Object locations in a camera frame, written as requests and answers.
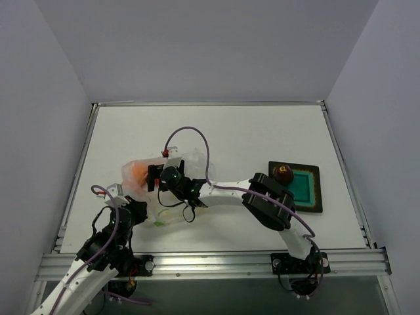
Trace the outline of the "orange fake fruit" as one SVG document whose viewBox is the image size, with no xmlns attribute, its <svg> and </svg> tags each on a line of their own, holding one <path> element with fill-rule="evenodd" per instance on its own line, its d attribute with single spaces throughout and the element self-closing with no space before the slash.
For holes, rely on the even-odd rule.
<svg viewBox="0 0 420 315">
<path fill-rule="evenodd" d="M 143 165 L 135 165 L 131 170 L 133 181 L 139 185 L 144 186 L 148 178 L 148 167 Z"/>
</svg>

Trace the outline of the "translucent lemon print plastic bag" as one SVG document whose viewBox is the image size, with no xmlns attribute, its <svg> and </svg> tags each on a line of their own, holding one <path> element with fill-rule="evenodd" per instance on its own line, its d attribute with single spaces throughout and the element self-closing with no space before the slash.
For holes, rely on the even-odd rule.
<svg viewBox="0 0 420 315">
<path fill-rule="evenodd" d="M 126 195 L 136 201 L 145 201 L 148 204 L 148 218 L 146 223 L 148 226 L 164 227 L 170 224 L 178 224 L 182 221 L 190 221 L 194 218 L 191 210 L 183 210 L 186 207 L 184 202 L 178 200 L 166 187 L 161 183 L 161 187 L 156 187 L 153 192 L 147 190 L 147 184 L 144 186 L 137 185 L 132 178 L 131 170 L 135 165 L 164 165 L 164 157 L 155 157 L 150 159 L 132 160 L 121 168 L 122 187 Z M 183 174 L 190 179 L 204 179 L 206 155 L 197 149 L 182 154 L 184 166 Z"/>
</svg>

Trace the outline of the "dark purple fake fruit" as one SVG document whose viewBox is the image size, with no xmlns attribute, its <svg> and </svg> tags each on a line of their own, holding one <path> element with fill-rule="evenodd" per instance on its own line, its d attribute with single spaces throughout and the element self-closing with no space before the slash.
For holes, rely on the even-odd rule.
<svg viewBox="0 0 420 315">
<path fill-rule="evenodd" d="M 294 173 L 288 165 L 277 165 L 273 168 L 273 178 L 281 185 L 287 186 L 293 182 Z"/>
</svg>

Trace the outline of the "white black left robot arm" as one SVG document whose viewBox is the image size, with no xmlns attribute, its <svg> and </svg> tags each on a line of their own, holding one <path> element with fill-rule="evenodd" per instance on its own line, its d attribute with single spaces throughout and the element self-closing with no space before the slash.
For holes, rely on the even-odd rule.
<svg viewBox="0 0 420 315">
<path fill-rule="evenodd" d="M 80 314 L 107 283 L 140 270 L 131 238 L 133 227 L 147 218 L 147 203 L 129 201 L 118 209 L 108 207 L 110 221 L 77 252 L 68 271 L 33 314 Z"/>
</svg>

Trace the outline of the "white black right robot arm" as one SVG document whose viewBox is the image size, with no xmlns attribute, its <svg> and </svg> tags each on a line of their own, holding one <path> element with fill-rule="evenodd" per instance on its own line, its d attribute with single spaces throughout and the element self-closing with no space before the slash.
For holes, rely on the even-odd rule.
<svg viewBox="0 0 420 315">
<path fill-rule="evenodd" d="M 264 227 L 279 233 L 287 247 L 283 265 L 288 272 L 310 270 L 320 274 L 323 257 L 314 243 L 315 233 L 295 210 L 293 194 L 273 178 L 255 173 L 251 179 L 238 182 L 211 182 L 208 178 L 187 177 L 180 166 L 151 165 L 146 177 L 147 189 L 170 193 L 177 202 L 164 209 L 180 207 L 186 222 L 193 222 L 197 209 L 244 206 Z"/>
</svg>

